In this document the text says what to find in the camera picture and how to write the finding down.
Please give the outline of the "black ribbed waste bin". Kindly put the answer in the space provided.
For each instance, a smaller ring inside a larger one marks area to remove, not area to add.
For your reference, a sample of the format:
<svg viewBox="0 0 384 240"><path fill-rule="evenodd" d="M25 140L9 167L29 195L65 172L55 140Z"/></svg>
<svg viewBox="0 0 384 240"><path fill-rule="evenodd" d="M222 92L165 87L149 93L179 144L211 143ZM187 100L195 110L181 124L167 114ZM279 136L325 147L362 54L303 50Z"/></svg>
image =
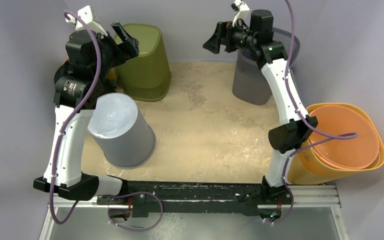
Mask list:
<svg viewBox="0 0 384 240"><path fill-rule="evenodd" d="M112 93L117 88L116 84L108 81L108 73L99 75L98 82L90 96L92 99L106 93ZM76 102L82 100L91 88L95 74L95 64L81 66L66 61L54 75L54 101Z"/></svg>

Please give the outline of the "olive green waste bin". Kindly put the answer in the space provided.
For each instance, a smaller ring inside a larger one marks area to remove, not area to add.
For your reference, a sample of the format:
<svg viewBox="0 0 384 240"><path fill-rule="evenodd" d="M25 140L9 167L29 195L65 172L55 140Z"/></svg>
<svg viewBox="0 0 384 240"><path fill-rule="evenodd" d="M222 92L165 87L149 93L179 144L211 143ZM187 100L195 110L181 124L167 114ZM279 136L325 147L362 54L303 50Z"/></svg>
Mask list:
<svg viewBox="0 0 384 240"><path fill-rule="evenodd" d="M123 27L139 41L139 55L113 69L117 83L134 100L158 102L167 95L172 80L162 31L140 23Z"/></svg>

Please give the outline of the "light grey smooth bucket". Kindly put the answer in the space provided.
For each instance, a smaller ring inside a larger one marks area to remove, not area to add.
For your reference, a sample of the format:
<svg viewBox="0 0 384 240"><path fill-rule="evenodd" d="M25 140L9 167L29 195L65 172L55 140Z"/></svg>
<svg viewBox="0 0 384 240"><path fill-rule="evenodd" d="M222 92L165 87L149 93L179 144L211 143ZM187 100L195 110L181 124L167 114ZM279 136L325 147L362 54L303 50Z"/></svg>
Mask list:
<svg viewBox="0 0 384 240"><path fill-rule="evenodd" d="M137 103L124 93L100 96L87 126L106 160L120 169L146 163L156 149L156 135Z"/></svg>

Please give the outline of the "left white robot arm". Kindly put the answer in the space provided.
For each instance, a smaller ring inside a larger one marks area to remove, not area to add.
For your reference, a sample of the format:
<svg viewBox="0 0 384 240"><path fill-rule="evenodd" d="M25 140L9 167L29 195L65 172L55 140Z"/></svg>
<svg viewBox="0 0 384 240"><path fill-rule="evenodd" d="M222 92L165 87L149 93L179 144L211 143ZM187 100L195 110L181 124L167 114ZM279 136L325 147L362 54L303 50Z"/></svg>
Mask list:
<svg viewBox="0 0 384 240"><path fill-rule="evenodd" d="M123 180L82 172L81 161L87 128L100 97L116 92L110 72L139 55L139 42L119 23L111 24L121 42L109 33L77 30L65 45L68 58L54 75L55 132L51 156L44 174L36 178L36 190L58 194L72 201L94 196L118 195Z"/></svg>

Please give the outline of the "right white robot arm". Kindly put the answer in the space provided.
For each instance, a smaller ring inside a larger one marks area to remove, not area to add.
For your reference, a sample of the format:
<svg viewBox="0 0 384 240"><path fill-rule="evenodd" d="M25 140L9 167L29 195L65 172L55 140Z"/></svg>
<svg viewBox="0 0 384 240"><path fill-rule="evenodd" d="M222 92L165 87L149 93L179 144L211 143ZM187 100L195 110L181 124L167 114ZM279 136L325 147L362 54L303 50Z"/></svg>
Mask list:
<svg viewBox="0 0 384 240"><path fill-rule="evenodd" d="M302 106L288 66L288 53L284 44L274 40L274 17L269 10L251 12L250 24L219 21L203 48L219 54L221 46L227 53L245 50L267 80L278 111L279 126L269 130L268 140L273 149L264 182L270 187L285 184L287 160L301 148L318 124Z"/></svg>

